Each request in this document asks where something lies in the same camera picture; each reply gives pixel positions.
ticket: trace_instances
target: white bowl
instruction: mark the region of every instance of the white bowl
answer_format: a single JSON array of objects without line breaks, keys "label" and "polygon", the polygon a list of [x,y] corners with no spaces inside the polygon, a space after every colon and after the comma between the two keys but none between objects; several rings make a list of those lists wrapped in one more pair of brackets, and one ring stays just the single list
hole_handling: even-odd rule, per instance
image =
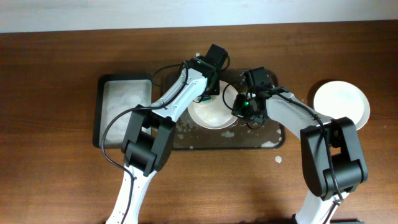
[{"label": "white bowl", "polygon": [[343,81],[322,85],[313,99],[315,111],[338,119],[348,117],[357,130],[368,122],[371,107],[365,94],[356,86]]},{"label": "white bowl", "polygon": [[[188,112],[192,120],[200,126],[208,129],[222,129],[232,125],[237,117],[231,114],[223,102],[222,92],[227,83],[220,81],[220,95],[211,96],[210,100],[201,103],[192,102],[188,106]],[[238,91],[230,85],[225,91],[225,102],[232,107]]]}]

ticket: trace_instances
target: white spot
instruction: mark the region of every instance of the white spot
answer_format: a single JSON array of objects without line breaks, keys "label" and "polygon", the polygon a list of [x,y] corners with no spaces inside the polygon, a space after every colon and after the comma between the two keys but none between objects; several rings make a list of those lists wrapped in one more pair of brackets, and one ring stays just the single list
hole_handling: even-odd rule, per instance
[{"label": "white spot", "polygon": [[274,146],[278,145],[278,143],[279,142],[273,143],[272,141],[266,141],[261,144],[261,147],[274,147]]},{"label": "white spot", "polygon": [[282,162],[282,158],[280,156],[276,156],[275,157],[275,162],[281,163]]},{"label": "white spot", "polygon": [[226,137],[226,138],[230,138],[230,137],[235,136],[235,133],[232,133],[230,131],[226,131],[224,133],[221,133],[221,136]]}]

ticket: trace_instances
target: wooden table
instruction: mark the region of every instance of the wooden table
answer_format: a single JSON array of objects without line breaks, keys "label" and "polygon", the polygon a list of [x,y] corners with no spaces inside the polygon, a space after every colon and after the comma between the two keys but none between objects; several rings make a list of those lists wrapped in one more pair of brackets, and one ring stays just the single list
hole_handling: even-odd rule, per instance
[{"label": "wooden table", "polygon": [[[359,87],[371,104],[358,132],[369,179],[334,219],[398,221],[398,21],[374,21],[0,34],[0,223],[103,223],[123,173],[91,144],[97,80],[153,73],[212,43],[231,68],[264,66],[306,103],[324,80]],[[122,162],[119,150],[109,155]],[[290,218],[307,193],[301,166],[290,132],[275,151],[173,152],[140,221]]]}]

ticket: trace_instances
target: plate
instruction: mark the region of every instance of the plate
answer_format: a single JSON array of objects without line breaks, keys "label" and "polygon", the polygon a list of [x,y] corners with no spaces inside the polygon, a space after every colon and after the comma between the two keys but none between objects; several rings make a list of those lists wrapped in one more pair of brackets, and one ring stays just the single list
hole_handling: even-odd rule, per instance
[{"label": "plate", "polygon": [[[208,129],[223,129],[232,125],[238,118],[231,114],[222,97],[222,92],[227,83],[220,81],[220,95],[211,96],[210,100],[201,103],[192,102],[188,106],[188,112],[192,120],[200,126]],[[229,86],[225,91],[225,102],[232,107],[238,91]]]},{"label": "plate", "polygon": [[368,122],[371,107],[365,94],[356,86],[343,81],[321,86],[313,99],[315,111],[338,119],[348,117],[357,130]]}]

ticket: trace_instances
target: white plate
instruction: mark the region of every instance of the white plate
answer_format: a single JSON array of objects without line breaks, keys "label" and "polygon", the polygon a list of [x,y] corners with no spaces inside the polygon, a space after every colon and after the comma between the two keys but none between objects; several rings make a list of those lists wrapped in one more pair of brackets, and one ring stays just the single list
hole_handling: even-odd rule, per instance
[{"label": "white plate", "polygon": [[[220,95],[211,96],[210,100],[201,103],[192,102],[188,106],[191,118],[200,126],[208,129],[222,129],[233,124],[237,117],[232,116],[231,110],[223,102],[222,92],[227,83],[220,81]],[[229,86],[225,91],[225,102],[232,107],[238,91]]]},{"label": "white plate", "polygon": [[371,107],[365,94],[356,86],[343,81],[321,86],[313,99],[315,111],[338,119],[348,117],[357,130],[368,122]]}]

